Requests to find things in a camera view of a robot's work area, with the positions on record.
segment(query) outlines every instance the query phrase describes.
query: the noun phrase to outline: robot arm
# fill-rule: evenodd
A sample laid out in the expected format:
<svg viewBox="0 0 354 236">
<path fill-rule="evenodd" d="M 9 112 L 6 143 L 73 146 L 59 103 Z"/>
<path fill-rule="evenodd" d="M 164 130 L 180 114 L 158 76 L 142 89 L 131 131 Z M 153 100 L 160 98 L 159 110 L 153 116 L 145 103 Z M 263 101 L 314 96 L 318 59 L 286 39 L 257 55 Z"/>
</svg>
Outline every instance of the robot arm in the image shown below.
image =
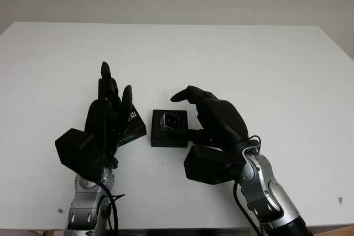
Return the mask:
<svg viewBox="0 0 354 236">
<path fill-rule="evenodd" d="M 60 161 L 77 173 L 75 197 L 71 203 L 68 235 L 104 236 L 111 208 L 114 235 L 118 234 L 118 215 L 111 195 L 113 169 L 118 167 L 117 148 L 146 134 L 145 124 L 132 104 L 132 88 L 126 86 L 122 99 L 117 82 L 106 62 L 101 66 L 98 99 L 88 110 L 85 130 L 69 129 L 55 141 Z"/>
<path fill-rule="evenodd" d="M 239 184 L 248 209 L 269 236 L 312 235 L 274 178 L 270 162 L 259 153 L 260 142 L 248 136 L 246 124 L 235 107 L 192 86 L 177 93 L 171 101 L 185 99 L 196 105 L 197 118 L 203 129 L 170 130 L 168 134 L 194 143 L 184 161 L 187 178 L 209 184 L 235 180 L 234 197 L 238 206 L 246 214 L 237 199 Z"/>
</svg>

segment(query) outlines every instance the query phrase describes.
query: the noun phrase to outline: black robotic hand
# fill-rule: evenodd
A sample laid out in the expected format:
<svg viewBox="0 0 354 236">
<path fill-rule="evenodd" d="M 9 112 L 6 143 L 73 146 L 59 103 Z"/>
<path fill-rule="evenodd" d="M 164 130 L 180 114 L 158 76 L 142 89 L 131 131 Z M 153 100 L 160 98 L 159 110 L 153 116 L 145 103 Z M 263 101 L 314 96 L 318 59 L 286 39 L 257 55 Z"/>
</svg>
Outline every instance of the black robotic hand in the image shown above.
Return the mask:
<svg viewBox="0 0 354 236">
<path fill-rule="evenodd" d="M 196 105 L 203 127 L 189 129 L 185 134 L 169 131 L 171 137 L 182 135 L 194 143 L 184 161 L 187 178 L 212 185 L 238 179 L 246 163 L 242 150 L 250 145 L 259 146 L 259 142 L 249 139 L 246 124 L 230 102 L 193 86 L 174 95 L 171 101 L 185 99 Z"/>
<path fill-rule="evenodd" d="M 187 178 L 212 185 L 235 180 L 233 195 L 236 203 L 258 235 L 263 235 L 263 229 L 269 236 L 312 235 L 276 181 L 270 162 L 259 153 L 261 139 L 248 136 L 246 124 L 235 107 L 217 99 L 211 92 L 192 86 L 174 95 L 171 101 L 185 99 L 196 105 L 197 118 L 203 127 L 186 132 L 169 131 L 174 138 L 184 137 L 194 143 L 184 161 Z M 248 209 L 259 220 L 261 231 L 240 204 L 238 185 Z"/>
<path fill-rule="evenodd" d="M 145 124 L 132 104 L 132 87 L 126 86 L 122 99 L 116 80 L 106 62 L 101 66 L 98 99 L 88 110 L 85 130 L 69 129 L 55 141 L 62 164 L 97 182 L 103 168 L 115 169 L 117 148 L 146 134 Z"/>
</svg>

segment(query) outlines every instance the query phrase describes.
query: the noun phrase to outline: black cable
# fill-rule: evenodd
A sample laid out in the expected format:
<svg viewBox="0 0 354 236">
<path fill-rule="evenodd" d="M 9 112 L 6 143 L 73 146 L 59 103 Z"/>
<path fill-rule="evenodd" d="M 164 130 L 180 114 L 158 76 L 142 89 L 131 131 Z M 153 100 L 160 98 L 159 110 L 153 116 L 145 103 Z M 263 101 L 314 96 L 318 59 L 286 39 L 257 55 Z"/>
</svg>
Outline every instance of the black cable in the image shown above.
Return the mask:
<svg viewBox="0 0 354 236">
<path fill-rule="evenodd" d="M 111 215 L 108 215 L 108 225 L 110 226 L 110 230 L 113 231 L 113 228 L 112 228 L 112 223 L 111 223 Z"/>
<path fill-rule="evenodd" d="M 259 142 L 259 148 L 258 148 L 258 153 L 260 152 L 261 150 L 261 145 L 262 145 L 262 141 L 261 141 L 261 138 L 257 135 L 251 135 L 248 140 L 252 139 L 252 138 L 258 138 L 258 142 Z"/>
<path fill-rule="evenodd" d="M 112 196 L 114 198 L 114 201 L 116 202 L 119 198 L 125 196 L 125 194 L 119 195 L 119 196 Z M 110 230 L 113 231 L 112 228 L 112 223 L 111 223 L 111 204 L 108 205 L 107 208 L 107 219 L 108 219 L 108 225 L 110 226 Z"/>
<path fill-rule="evenodd" d="M 246 212 L 246 210 L 244 210 L 244 208 L 242 207 L 240 201 L 238 200 L 237 197 L 237 183 L 235 182 L 234 186 L 233 186 L 233 198 L 236 201 L 236 204 L 238 205 L 238 207 L 240 208 L 240 210 L 242 211 L 243 215 L 247 218 L 248 222 L 251 224 L 252 228 L 254 229 L 254 231 L 256 232 L 256 234 L 258 236 L 263 236 L 263 230 L 262 233 L 260 233 L 259 229 L 257 228 L 256 224 L 253 222 L 253 220 L 251 219 L 251 217 L 248 215 L 248 213 Z"/>
<path fill-rule="evenodd" d="M 114 226 L 113 235 L 116 236 L 116 235 L 118 235 L 118 212 L 117 212 L 116 203 L 113 199 L 113 196 L 112 196 L 110 190 L 107 188 L 107 186 L 105 186 L 101 182 L 98 182 L 97 184 L 104 190 L 108 199 L 111 202 L 111 206 L 112 206 L 112 210 L 113 210 L 113 226 Z"/>
</svg>

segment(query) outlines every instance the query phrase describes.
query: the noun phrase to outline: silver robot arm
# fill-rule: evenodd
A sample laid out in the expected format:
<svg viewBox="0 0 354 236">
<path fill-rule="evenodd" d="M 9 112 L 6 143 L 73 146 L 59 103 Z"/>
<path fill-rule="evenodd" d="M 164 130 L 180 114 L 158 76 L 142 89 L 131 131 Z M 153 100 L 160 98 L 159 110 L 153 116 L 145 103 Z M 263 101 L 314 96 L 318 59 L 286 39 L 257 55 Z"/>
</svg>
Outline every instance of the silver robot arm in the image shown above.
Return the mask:
<svg viewBox="0 0 354 236">
<path fill-rule="evenodd" d="M 111 169 L 103 169 L 101 182 L 111 190 L 114 184 Z M 75 197 L 69 210 L 65 236 L 104 236 L 109 203 L 106 193 L 98 184 L 76 175 Z"/>
<path fill-rule="evenodd" d="M 244 149 L 242 155 L 246 164 L 238 183 L 248 209 L 256 215 L 267 234 L 312 235 L 299 211 L 276 181 L 267 158 L 256 147 Z"/>
</svg>

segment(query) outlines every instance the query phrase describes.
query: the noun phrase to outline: white table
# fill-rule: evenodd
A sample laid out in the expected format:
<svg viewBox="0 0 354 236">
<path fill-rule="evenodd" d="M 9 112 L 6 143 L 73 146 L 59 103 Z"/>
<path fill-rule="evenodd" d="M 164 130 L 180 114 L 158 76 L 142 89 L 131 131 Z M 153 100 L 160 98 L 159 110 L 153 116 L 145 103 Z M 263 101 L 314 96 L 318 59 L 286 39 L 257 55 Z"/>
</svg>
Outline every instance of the white table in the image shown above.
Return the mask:
<svg viewBox="0 0 354 236">
<path fill-rule="evenodd" d="M 120 228 L 249 226 L 231 183 L 190 181 L 186 149 L 150 146 L 153 109 L 200 127 L 169 102 L 187 85 L 236 106 L 308 225 L 354 223 L 354 63 L 320 28 L 14 23 L 0 36 L 0 228 L 65 228 L 75 174 L 54 140 L 84 128 L 102 60 L 148 131 L 116 154 Z"/>
</svg>

